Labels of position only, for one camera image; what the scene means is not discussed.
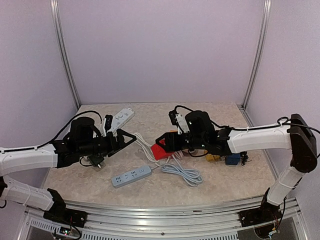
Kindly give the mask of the blue cube socket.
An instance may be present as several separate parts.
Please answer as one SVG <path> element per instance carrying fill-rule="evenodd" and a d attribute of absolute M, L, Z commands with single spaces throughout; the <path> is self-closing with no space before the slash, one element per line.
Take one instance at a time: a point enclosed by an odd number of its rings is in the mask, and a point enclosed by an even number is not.
<path fill-rule="evenodd" d="M 241 161 L 241 154 L 240 153 L 234 153 L 232 155 L 228 155 L 225 158 L 225 164 L 229 166 L 236 166 Z"/>

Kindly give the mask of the black power adapter with cable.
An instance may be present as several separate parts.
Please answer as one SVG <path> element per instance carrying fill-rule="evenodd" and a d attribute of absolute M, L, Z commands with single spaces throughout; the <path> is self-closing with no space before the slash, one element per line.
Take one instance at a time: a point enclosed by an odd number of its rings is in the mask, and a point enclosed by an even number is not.
<path fill-rule="evenodd" d="M 245 166 L 246 163 L 250 162 L 249 161 L 249 156 L 248 156 L 248 152 L 247 151 L 243 151 L 240 153 L 240 163 L 241 166 Z"/>

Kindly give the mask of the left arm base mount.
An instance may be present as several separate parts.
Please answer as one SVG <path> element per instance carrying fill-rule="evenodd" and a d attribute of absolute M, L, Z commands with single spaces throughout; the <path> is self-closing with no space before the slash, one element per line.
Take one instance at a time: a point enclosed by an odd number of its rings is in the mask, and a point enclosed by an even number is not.
<path fill-rule="evenodd" d="M 88 213 L 70 208 L 56 208 L 44 211 L 43 218 L 72 227 L 83 228 L 87 221 Z"/>

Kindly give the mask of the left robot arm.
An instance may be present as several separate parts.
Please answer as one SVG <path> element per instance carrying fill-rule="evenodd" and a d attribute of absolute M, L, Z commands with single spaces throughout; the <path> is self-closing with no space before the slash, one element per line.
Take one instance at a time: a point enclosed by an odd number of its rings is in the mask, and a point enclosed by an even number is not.
<path fill-rule="evenodd" d="M 54 189 L 40 189 L 12 179 L 9 175 L 32 169 L 61 169 L 86 160 L 86 167 L 101 168 L 111 157 L 136 141 L 136 136 L 122 130 L 134 116 L 124 108 L 115 116 L 100 118 L 100 126 L 85 112 L 75 115 L 65 125 L 69 132 L 38 146 L 0 149 L 0 199 L 40 209 L 44 217 L 54 217 L 63 223 L 70 218 L 70 210 Z"/>

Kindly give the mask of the yellow cube socket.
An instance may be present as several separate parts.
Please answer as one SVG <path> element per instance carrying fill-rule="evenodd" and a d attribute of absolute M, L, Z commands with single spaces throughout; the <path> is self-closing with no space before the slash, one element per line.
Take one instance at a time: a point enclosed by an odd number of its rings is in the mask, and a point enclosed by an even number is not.
<path fill-rule="evenodd" d="M 205 159 L 207 162 L 210 162 L 210 163 L 216 163 L 222 160 L 222 158 L 219 155 L 212 155 L 212 154 L 207 154 L 205 156 Z"/>

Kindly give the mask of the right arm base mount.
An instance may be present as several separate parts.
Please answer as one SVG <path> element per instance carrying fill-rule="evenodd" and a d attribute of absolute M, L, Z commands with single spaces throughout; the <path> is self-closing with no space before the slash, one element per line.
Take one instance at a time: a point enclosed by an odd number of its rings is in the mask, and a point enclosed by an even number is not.
<path fill-rule="evenodd" d="M 241 226 L 249 227 L 280 219 L 281 211 L 276 209 L 262 209 L 261 207 L 240 211 L 238 213 Z"/>

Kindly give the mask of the dark green cube socket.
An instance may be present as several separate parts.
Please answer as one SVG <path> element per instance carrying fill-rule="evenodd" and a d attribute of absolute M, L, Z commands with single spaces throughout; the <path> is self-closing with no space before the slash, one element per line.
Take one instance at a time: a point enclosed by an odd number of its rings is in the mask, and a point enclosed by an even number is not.
<path fill-rule="evenodd" d="M 101 154 L 98 154 L 98 155 L 90 155 L 87 157 L 87 159 L 89 160 L 89 162 L 93 167 L 101 169 L 102 162 L 105 160 L 105 157 Z"/>

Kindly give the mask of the red cube socket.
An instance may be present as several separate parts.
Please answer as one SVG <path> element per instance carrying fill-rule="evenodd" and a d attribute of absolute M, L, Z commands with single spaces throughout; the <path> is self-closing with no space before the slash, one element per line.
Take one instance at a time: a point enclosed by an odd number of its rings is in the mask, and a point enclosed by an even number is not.
<path fill-rule="evenodd" d="M 159 146 L 158 144 L 153 144 L 151 147 L 150 147 L 152 153 L 153 153 L 153 156 L 154 156 L 154 159 L 156 161 L 159 161 L 159 160 L 162 160 L 162 159 L 166 159 L 168 157 L 170 157 L 171 155 L 174 154 L 174 152 L 166 152 L 161 146 Z"/>

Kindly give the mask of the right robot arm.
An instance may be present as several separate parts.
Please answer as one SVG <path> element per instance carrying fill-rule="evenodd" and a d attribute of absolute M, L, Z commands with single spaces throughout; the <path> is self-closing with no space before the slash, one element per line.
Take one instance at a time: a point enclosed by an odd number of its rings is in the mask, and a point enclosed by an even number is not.
<path fill-rule="evenodd" d="M 308 126 L 297 113 L 281 117 L 274 124 L 246 128 L 218 125 L 201 110 L 190 110 L 181 116 L 173 109 L 168 115 L 177 131 L 166 132 L 155 141 L 167 153 L 205 150 L 212 155 L 231 156 L 255 150 L 291 151 L 289 166 L 267 189 L 255 212 L 260 222 L 268 221 L 303 176 L 317 167 L 319 156 L 313 134 L 316 129 Z"/>

